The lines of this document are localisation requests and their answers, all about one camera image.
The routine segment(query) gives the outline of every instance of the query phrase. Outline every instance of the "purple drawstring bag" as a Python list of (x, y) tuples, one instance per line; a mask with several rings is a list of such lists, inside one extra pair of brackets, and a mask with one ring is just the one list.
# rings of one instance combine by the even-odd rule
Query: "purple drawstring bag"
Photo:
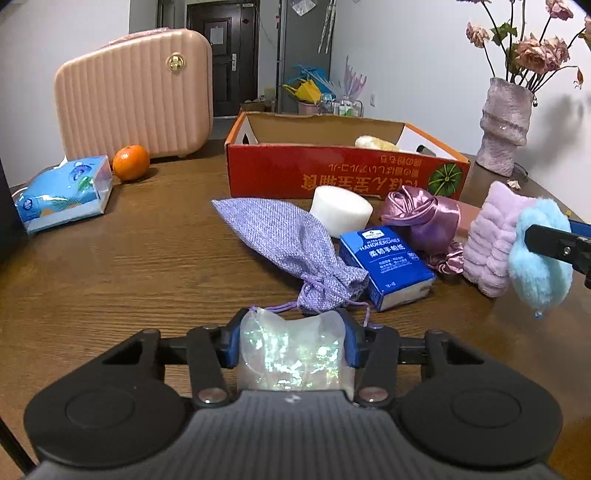
[(368, 285), (367, 271), (345, 265), (324, 226), (305, 210), (257, 198), (212, 203), (244, 243), (304, 280), (296, 302), (267, 310), (280, 313), (298, 307), (305, 314), (318, 314), (346, 305), (367, 305), (355, 301)]

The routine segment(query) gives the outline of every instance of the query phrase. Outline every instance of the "floor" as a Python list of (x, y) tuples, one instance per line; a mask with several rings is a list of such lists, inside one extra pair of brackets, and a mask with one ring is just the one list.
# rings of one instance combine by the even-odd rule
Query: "floor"
[(212, 134), (210, 140), (225, 140), (232, 129), (236, 118), (214, 118)]

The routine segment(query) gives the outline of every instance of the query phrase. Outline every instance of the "green pumpkin image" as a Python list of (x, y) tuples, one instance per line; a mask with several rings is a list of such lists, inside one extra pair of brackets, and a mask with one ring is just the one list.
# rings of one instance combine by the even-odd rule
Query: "green pumpkin image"
[(462, 169), (455, 163), (446, 163), (431, 173), (427, 191), (432, 195), (450, 197), (456, 192), (461, 181)]

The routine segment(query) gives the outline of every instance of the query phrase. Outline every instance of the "door frame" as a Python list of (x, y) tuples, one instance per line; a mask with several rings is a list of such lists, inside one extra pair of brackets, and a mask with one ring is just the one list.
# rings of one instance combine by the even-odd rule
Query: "door frame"
[(254, 22), (254, 38), (252, 40), (252, 95), (253, 98), (258, 98), (258, 55), (259, 55), (259, 30), (261, 29), (260, 26), (260, 19), (259, 19), (259, 9), (261, 5), (261, 0), (250, 0), (248, 2), (237, 2), (235, 0), (232, 1), (214, 1), (214, 2), (200, 2), (198, 4), (188, 4), (187, 11), (186, 11), (186, 28), (192, 30), (191, 28), (191, 15), (189, 14), (191, 10), (199, 10), (200, 7), (208, 7), (208, 6), (216, 6), (216, 7), (225, 7), (227, 5), (244, 5), (244, 4), (254, 4), (254, 14), (253, 14), (253, 22)]

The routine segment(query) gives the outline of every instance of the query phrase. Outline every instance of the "vase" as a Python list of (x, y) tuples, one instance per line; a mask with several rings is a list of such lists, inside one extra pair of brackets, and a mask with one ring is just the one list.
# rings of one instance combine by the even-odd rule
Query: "vase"
[(527, 143), (534, 94), (527, 88), (500, 78), (491, 78), (482, 109), (484, 130), (476, 163), (487, 170), (510, 177), (515, 153)]

